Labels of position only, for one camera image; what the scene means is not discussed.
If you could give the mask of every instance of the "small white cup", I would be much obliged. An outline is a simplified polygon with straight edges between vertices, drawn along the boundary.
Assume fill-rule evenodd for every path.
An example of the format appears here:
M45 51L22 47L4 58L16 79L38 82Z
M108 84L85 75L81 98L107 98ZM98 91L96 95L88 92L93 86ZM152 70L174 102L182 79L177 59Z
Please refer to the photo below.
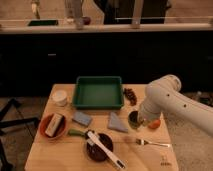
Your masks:
M57 90L53 93L52 99L56 105L63 107L67 104L67 92L64 90Z

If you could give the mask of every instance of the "metal fork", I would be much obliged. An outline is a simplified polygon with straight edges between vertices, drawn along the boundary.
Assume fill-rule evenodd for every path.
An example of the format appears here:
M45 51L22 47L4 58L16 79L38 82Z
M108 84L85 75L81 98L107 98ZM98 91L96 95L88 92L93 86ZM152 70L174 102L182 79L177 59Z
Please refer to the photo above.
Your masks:
M163 147L171 147L171 144L167 144L167 143L158 143L158 142L152 142L152 141L147 141L144 139L136 139L136 143L139 145L159 145L159 146L163 146Z

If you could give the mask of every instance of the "wooden bowl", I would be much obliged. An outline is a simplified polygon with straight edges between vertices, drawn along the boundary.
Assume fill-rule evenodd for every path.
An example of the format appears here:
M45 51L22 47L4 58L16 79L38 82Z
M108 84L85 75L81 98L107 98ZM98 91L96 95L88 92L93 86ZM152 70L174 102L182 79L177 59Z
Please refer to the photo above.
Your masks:
M47 134L45 134L45 130L47 129L47 126L49 125L52 117L53 117L53 114L48 115L41 120L40 125L39 125L39 132L42 135L42 137L44 137L46 139L56 140L56 139L60 138L66 131L66 129L65 129L66 128L66 118L63 117L55 135L53 137L50 137Z

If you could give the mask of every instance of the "dark background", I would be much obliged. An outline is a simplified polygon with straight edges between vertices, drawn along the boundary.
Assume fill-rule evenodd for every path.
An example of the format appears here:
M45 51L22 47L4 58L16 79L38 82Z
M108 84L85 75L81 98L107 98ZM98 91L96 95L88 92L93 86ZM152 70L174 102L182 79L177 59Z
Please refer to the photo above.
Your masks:
M182 91L213 90L213 31L2 34L0 96L46 96L78 76L146 84L177 75Z

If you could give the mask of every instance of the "black chair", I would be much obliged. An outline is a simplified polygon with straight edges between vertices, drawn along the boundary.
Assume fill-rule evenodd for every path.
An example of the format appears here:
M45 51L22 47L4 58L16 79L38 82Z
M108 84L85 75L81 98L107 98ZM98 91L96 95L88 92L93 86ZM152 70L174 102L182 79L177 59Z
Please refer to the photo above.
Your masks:
M2 119L7 114L8 110L11 108L12 105L15 108L19 108L21 104L17 100L11 99L11 100L8 101L8 103L5 105L5 107L0 111L0 135L4 134L4 132L1 129L2 128L6 128L6 127L26 124L26 123L29 123L29 122L34 122L35 127L38 126L39 119L36 118L36 117L27 118L27 119L18 119L18 120L12 120L12 121L2 121ZM1 158L1 162L2 162L1 171L10 171L10 170L12 170L13 165L10 164L7 161L7 158L6 158L6 155L5 155L5 151L4 151L4 147L3 147L3 144L1 142L1 139L0 139L0 158Z

